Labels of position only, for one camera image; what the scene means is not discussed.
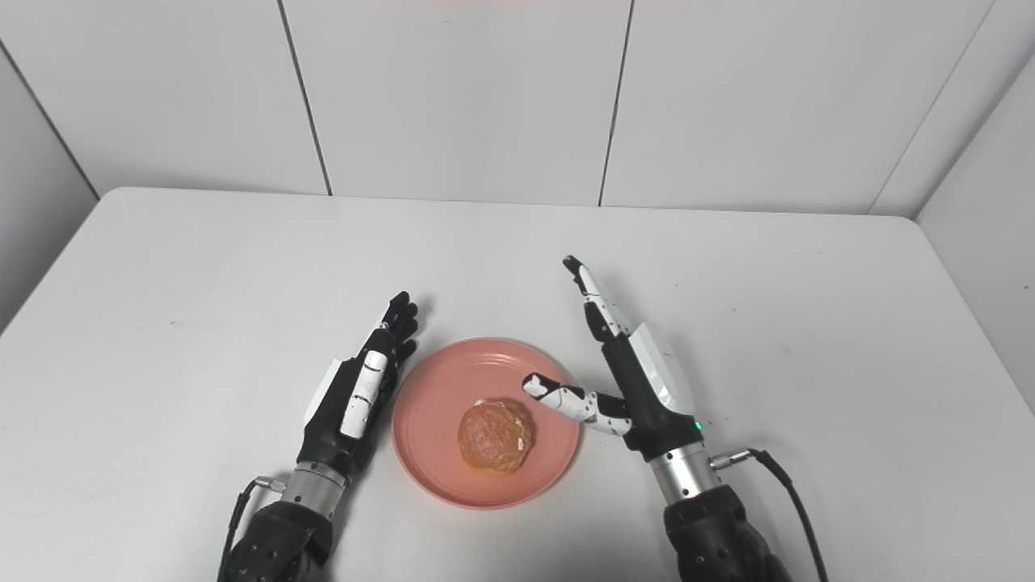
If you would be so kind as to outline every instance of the robot finger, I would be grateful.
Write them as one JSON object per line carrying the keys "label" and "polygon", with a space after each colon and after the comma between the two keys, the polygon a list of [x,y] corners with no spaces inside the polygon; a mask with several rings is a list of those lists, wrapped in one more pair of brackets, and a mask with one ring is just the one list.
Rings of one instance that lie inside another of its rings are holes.
{"label": "robot finger", "polygon": [[402,347],[411,336],[417,332],[417,320],[408,319],[397,326],[393,325],[388,330],[395,337],[395,345]]}
{"label": "robot finger", "polygon": [[539,403],[601,433],[624,436],[632,429],[625,401],[620,398],[565,386],[534,373],[525,378],[522,389]]}
{"label": "robot finger", "polygon": [[400,291],[397,295],[392,297],[391,301],[388,301],[388,310],[385,312],[384,317],[381,318],[381,322],[390,325],[407,305],[410,304],[412,304],[410,302],[410,294],[406,291]]}
{"label": "robot finger", "polygon": [[404,342],[403,345],[400,346],[397,350],[395,350],[396,363],[398,366],[402,366],[403,362],[406,361],[408,357],[413,355],[413,352],[417,351],[417,345],[418,344],[416,340],[407,340],[406,342]]}

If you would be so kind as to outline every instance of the pink plate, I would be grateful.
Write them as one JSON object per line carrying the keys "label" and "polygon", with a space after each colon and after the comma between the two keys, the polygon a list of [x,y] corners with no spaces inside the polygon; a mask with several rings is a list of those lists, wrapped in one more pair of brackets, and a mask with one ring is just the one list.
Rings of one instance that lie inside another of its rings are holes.
{"label": "pink plate", "polygon": [[[391,421],[395,453],[413,481],[450,503],[496,510],[531,499],[560,478],[581,426],[522,390],[531,372],[567,382],[550,358],[507,340],[467,340],[425,357],[403,384]],[[516,402],[531,416],[535,444],[509,475],[479,473],[460,456],[461,416],[479,399]]]}

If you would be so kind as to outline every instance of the white wall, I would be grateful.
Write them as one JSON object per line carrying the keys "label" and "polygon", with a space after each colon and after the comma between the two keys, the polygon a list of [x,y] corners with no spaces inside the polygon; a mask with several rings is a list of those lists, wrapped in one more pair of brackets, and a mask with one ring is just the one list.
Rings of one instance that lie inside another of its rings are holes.
{"label": "white wall", "polygon": [[0,331],[95,202],[0,52]]}
{"label": "white wall", "polygon": [[919,223],[1035,410],[1035,61]]}
{"label": "white wall", "polygon": [[629,0],[287,0],[334,194],[595,205]]}
{"label": "white wall", "polygon": [[895,163],[871,213],[912,216],[919,211],[1025,65],[1033,42],[1035,2],[996,0]]}
{"label": "white wall", "polygon": [[101,195],[326,194],[273,0],[0,0],[0,38]]}
{"label": "white wall", "polygon": [[326,193],[300,71],[335,194],[901,215],[1035,39],[1031,0],[632,7],[0,0],[0,38],[101,194]]}
{"label": "white wall", "polygon": [[[638,2],[604,204],[867,212],[918,128],[973,124],[1035,38],[1032,9],[995,4]],[[971,66],[993,70],[952,85],[960,103],[928,117],[993,8],[1016,25]],[[920,153],[914,172],[944,167],[944,154]],[[911,214],[922,191],[885,210]]]}

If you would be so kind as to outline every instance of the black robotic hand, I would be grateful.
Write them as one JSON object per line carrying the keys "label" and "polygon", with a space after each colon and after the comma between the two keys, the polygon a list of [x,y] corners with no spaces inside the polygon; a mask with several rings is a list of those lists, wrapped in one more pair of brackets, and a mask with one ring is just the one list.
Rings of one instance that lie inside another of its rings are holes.
{"label": "black robotic hand", "polygon": [[[321,386],[326,392],[305,424],[298,463],[323,463],[349,482],[366,468],[374,427],[398,383],[400,368],[417,349],[411,339],[417,331],[416,316],[416,303],[403,291],[359,353],[328,372],[332,379]],[[316,398],[321,398],[320,391]]]}
{"label": "black robotic hand", "polygon": [[[309,407],[298,464],[287,485],[259,477],[238,496],[218,582],[307,582],[319,576],[333,550],[334,511],[369,464],[378,418],[398,383],[400,368],[417,348],[411,339],[416,316],[410,294],[400,293],[359,353],[331,363]],[[231,552],[256,486],[282,492],[282,498],[256,512]]]}

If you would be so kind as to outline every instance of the table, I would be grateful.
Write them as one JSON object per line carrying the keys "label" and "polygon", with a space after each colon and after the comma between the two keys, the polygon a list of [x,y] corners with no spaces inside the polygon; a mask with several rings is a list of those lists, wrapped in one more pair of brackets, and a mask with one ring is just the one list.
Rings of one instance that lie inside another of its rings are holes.
{"label": "table", "polygon": [[[105,197],[0,338],[0,578],[211,579],[236,493],[292,468],[327,363],[400,289],[418,359],[513,338],[614,392],[568,253],[669,334],[712,452],[785,465],[832,580],[1032,578],[1035,418],[913,223],[156,188]],[[678,580],[612,437],[497,512],[432,498],[383,437],[336,580]],[[814,580],[779,485],[722,476]]]}

